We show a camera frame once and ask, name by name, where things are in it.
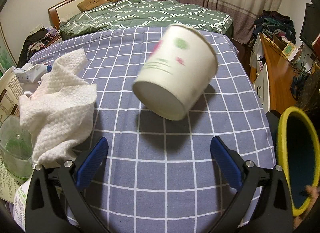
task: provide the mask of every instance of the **yellow oval frame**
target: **yellow oval frame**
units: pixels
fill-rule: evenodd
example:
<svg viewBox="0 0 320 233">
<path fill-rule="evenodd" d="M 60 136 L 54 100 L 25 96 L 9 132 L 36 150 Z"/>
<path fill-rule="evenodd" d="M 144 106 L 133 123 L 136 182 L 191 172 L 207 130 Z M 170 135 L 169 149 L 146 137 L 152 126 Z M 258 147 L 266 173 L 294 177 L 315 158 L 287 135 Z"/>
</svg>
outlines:
<svg viewBox="0 0 320 233">
<path fill-rule="evenodd" d="M 283 168 L 284 175 L 287 179 L 287 183 L 289 186 L 291 203 L 292 203 L 292 213 L 293 213 L 293 216 L 296 217 L 301 215 L 307 209 L 311 201 L 311 198 L 307 197 L 307 199 L 305 200 L 305 202 L 302 204 L 300 208 L 296 208 L 293 203 L 291 187 L 290 187 L 288 152 L 287 152 L 287 121 L 288 121 L 289 115 L 299 118 L 305 124 L 306 128 L 310 133 L 310 137 L 314 147 L 315 164 L 316 164 L 313 183 L 312 183 L 312 186 L 314 187 L 318 187 L 319 177 L 320 177 L 320 145 L 319 145 L 319 139 L 318 139 L 316 129 L 313 126 L 311 120 L 305 114 L 305 112 L 303 112 L 300 108 L 297 108 L 297 107 L 289 107 L 287 110 L 283 112 L 279 121 L 279 126 L 278 126 L 277 153 L 278 153 L 279 164 Z"/>
</svg>

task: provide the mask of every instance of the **screw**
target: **screw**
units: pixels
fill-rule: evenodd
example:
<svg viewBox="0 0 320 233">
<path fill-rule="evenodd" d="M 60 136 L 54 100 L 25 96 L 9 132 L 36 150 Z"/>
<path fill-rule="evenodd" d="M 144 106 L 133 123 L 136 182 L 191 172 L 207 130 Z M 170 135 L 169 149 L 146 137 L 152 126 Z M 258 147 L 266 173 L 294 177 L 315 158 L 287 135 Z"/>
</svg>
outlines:
<svg viewBox="0 0 320 233">
<path fill-rule="evenodd" d="M 64 166 L 65 166 L 65 167 L 71 167 L 72 164 L 73 164 L 73 161 L 68 160 L 68 161 L 66 161 L 66 162 L 64 163 Z"/>
<path fill-rule="evenodd" d="M 42 165 L 41 164 L 36 166 L 36 170 L 37 171 L 40 171 L 41 169 L 42 169 Z"/>
<path fill-rule="evenodd" d="M 253 167 L 254 166 L 254 162 L 253 161 L 246 161 L 245 162 L 247 167 Z"/>
<path fill-rule="evenodd" d="M 282 166 L 281 165 L 276 165 L 276 170 L 281 172 L 282 171 Z"/>
</svg>

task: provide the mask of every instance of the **headboard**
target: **headboard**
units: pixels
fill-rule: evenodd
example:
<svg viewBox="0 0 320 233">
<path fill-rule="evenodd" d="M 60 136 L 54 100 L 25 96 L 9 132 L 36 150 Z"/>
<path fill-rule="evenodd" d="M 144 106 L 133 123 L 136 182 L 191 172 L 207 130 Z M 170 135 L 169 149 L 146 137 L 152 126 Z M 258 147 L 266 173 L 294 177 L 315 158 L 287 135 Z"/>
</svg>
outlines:
<svg viewBox="0 0 320 233">
<path fill-rule="evenodd" d="M 77 8 L 77 4 L 82 1 L 84 0 L 64 0 L 63 2 L 49 8 L 52 25 L 59 30 L 59 24 L 61 21 L 67 21 L 72 16 L 80 13 L 80 10 Z"/>
</svg>

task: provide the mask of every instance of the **checkered tablecloth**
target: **checkered tablecloth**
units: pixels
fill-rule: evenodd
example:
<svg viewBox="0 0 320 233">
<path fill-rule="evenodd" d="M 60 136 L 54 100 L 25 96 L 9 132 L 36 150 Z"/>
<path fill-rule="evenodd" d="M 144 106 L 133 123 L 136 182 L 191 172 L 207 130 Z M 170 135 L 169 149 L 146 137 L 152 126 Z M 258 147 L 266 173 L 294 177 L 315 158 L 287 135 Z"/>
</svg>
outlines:
<svg viewBox="0 0 320 233">
<path fill-rule="evenodd" d="M 230 203 L 231 189 L 211 159 L 214 135 L 260 167 L 275 164 L 271 134 L 257 94 L 224 35 L 203 32 L 218 58 L 218 72 L 181 121 L 149 111 L 132 83 L 166 28 L 103 31 L 61 42 L 35 54 L 45 63 L 84 48 L 87 64 L 79 73 L 97 84 L 94 128 L 76 151 L 101 136 L 109 143 L 85 196 L 111 232 L 207 232 Z M 257 203 L 253 198 L 246 223 Z"/>
</svg>

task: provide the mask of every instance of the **green plaid blanket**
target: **green plaid blanket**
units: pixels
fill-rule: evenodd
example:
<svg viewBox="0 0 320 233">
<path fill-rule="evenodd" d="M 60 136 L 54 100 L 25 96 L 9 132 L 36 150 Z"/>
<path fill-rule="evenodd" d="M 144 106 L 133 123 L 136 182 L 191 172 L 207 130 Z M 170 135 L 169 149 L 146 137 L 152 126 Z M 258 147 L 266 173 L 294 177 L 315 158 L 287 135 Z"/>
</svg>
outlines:
<svg viewBox="0 0 320 233">
<path fill-rule="evenodd" d="M 193 28 L 225 34 L 233 19 L 226 13 L 175 0 L 123 0 L 100 5 L 60 23 L 64 40 L 83 34 L 141 26 L 167 27 L 181 23 Z"/>
</svg>

